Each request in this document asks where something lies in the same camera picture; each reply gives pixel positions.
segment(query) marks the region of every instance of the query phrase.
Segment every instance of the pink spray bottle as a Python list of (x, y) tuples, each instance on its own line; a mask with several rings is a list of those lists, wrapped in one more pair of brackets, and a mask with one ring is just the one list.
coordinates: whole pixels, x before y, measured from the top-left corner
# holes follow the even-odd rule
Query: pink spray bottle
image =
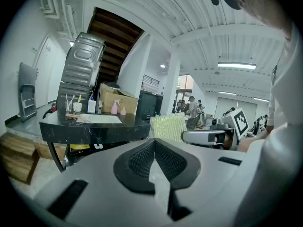
[(112, 110), (110, 111), (111, 114), (117, 114), (118, 112), (117, 104), (119, 104), (119, 101), (120, 99), (114, 101), (114, 105), (112, 106)]

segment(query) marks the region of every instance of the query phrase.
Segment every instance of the black table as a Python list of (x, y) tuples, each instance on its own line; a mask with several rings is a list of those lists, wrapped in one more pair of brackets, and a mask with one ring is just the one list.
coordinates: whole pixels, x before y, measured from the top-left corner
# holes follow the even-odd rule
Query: black table
[[(116, 115), (122, 123), (80, 123), (76, 119), (66, 116), (65, 110), (56, 111), (40, 122), (42, 138), (47, 142), (52, 157), (62, 172), (65, 161), (61, 164), (54, 148), (54, 143), (67, 144), (65, 156), (71, 159), (70, 144), (112, 144), (126, 141), (145, 139), (149, 135), (150, 125), (133, 114)], [(91, 147), (95, 153), (100, 150)]]

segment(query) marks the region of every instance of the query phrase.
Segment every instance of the fluorescent light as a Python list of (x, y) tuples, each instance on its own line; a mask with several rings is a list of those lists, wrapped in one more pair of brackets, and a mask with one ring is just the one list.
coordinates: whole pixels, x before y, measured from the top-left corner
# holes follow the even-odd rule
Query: fluorescent light
[(228, 92), (222, 92), (222, 91), (218, 91), (218, 93), (225, 93), (225, 94), (237, 95), (237, 94), (235, 94), (235, 93), (228, 93)]
[(230, 68), (242, 68), (242, 69), (252, 69), (256, 68), (255, 64), (248, 63), (234, 63), (234, 62), (220, 62), (218, 67), (230, 67)]
[(261, 98), (257, 98), (257, 97), (254, 97), (254, 99), (259, 100), (259, 101), (263, 101), (263, 102), (269, 102), (269, 100), (265, 100), (265, 99), (261, 99)]

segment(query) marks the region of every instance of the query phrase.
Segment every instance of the wooden staircase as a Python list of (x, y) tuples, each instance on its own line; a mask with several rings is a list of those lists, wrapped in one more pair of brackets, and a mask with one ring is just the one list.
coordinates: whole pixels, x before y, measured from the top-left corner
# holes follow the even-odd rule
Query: wooden staircase
[(39, 155), (31, 140), (5, 133), (0, 137), (0, 158), (7, 173), (30, 184)]
[(117, 80), (122, 63), (143, 32), (128, 20), (96, 8), (88, 33), (106, 41), (97, 84)]

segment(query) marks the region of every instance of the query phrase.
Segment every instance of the white shirt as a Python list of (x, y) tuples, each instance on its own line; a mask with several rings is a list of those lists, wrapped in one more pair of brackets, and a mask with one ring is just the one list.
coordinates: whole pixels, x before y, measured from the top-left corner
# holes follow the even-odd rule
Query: white shirt
[(274, 128), (303, 122), (303, 53), (302, 37), (293, 24), (292, 39), (285, 40), (284, 49), (272, 77), (267, 125)]

